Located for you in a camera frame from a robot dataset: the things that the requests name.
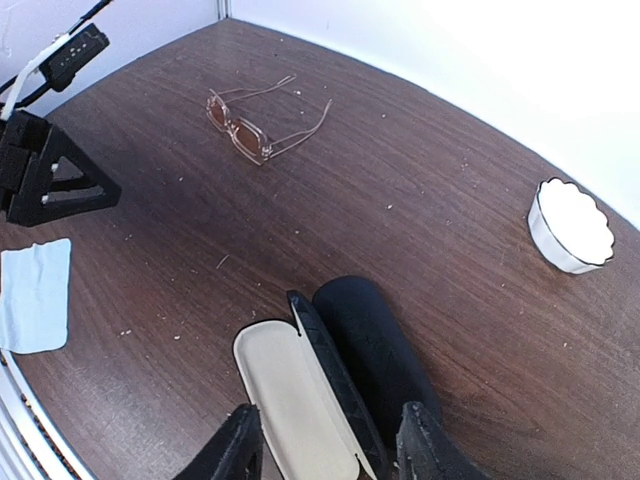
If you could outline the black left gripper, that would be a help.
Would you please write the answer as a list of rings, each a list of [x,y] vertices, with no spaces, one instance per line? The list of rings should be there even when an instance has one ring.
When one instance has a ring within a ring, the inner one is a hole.
[[[1,121],[1,210],[37,226],[114,207],[121,187],[60,128],[26,111]]]

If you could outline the black woven glasses case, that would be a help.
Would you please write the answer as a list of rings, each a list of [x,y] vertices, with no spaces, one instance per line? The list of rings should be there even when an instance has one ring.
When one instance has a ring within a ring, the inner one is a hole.
[[[242,328],[233,355],[285,479],[388,479],[378,429],[319,314],[290,290],[292,318]]]

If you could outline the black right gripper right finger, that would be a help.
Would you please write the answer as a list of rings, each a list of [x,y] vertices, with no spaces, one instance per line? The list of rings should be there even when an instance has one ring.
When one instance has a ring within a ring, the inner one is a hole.
[[[403,405],[396,443],[400,479],[490,479],[420,402]]]

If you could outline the light blue cloth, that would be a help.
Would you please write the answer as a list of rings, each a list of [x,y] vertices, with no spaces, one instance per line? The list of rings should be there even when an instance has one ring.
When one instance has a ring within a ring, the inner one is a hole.
[[[1,252],[1,347],[53,351],[68,339],[71,241]]]

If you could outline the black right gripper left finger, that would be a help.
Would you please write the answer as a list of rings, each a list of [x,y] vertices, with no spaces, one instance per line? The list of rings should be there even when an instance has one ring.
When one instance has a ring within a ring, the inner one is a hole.
[[[259,409],[239,405],[175,480],[260,480],[263,437]]]

